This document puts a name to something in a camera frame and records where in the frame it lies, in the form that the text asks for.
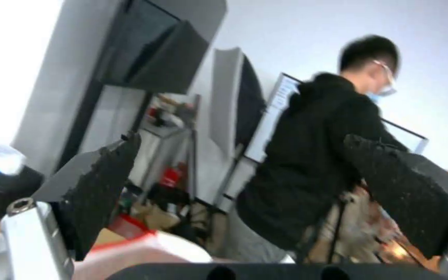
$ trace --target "black hair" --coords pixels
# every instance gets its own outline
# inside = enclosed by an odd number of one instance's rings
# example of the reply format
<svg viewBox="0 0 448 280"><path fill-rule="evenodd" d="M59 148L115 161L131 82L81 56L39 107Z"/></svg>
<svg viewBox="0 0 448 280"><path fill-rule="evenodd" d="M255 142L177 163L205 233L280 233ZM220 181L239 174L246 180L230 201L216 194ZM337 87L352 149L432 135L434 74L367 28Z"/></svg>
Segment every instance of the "black hair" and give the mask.
<svg viewBox="0 0 448 280"><path fill-rule="evenodd" d="M397 46L390 39L377 35L359 38L341 51L339 70L356 70L371 60L381 60L395 74L399 66Z"/></svg>

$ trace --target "red object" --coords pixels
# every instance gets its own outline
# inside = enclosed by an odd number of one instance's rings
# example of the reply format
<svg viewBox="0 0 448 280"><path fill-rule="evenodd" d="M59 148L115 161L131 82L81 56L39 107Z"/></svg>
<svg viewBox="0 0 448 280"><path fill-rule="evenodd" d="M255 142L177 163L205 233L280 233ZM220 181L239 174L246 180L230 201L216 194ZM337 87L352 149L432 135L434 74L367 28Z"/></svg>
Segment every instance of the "red object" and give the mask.
<svg viewBox="0 0 448 280"><path fill-rule="evenodd" d="M148 116L150 116L150 117L155 117L155 113L156 113L156 112L157 112L157 109L151 107L151 108L148 110Z"/></svg>
<svg viewBox="0 0 448 280"><path fill-rule="evenodd" d="M160 180L160 184L173 188L176 186L177 182L181 178L181 172L174 168L167 168Z"/></svg>
<svg viewBox="0 0 448 280"><path fill-rule="evenodd" d="M128 240L135 239L150 232L142 222L126 214L120 214L108 229Z"/></svg>

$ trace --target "screw hole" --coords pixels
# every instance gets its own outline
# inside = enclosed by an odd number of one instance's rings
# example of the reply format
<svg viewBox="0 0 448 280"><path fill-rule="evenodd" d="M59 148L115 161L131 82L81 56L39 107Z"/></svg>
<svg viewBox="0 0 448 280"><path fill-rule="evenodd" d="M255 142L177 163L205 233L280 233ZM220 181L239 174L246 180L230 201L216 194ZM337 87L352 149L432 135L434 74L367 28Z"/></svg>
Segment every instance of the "screw hole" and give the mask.
<svg viewBox="0 0 448 280"><path fill-rule="evenodd" d="M236 274L230 268L217 266L208 273L206 280L236 280Z"/></svg>
<svg viewBox="0 0 448 280"><path fill-rule="evenodd" d="M321 280L350 280L348 274L336 266L328 266L323 269L320 278Z"/></svg>

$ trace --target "man's ear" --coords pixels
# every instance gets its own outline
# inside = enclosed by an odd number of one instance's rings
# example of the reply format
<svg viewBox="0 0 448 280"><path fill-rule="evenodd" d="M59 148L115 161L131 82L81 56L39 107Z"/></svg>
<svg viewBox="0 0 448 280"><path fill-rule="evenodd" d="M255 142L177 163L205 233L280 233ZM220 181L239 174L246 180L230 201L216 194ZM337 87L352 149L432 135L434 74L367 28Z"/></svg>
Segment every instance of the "man's ear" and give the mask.
<svg viewBox="0 0 448 280"><path fill-rule="evenodd" d="M378 79L381 74L381 66L375 63L368 63L366 65L366 73L373 79Z"/></svg>

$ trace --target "black base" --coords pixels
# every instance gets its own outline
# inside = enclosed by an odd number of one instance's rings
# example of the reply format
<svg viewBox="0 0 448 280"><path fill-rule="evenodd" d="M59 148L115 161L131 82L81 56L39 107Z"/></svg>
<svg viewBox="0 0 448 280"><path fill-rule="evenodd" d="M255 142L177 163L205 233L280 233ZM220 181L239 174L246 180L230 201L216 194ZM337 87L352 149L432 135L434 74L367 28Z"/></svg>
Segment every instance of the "black base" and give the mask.
<svg viewBox="0 0 448 280"><path fill-rule="evenodd" d="M141 264L124 269L109 280L445 280L447 278L416 266L383 264Z"/></svg>

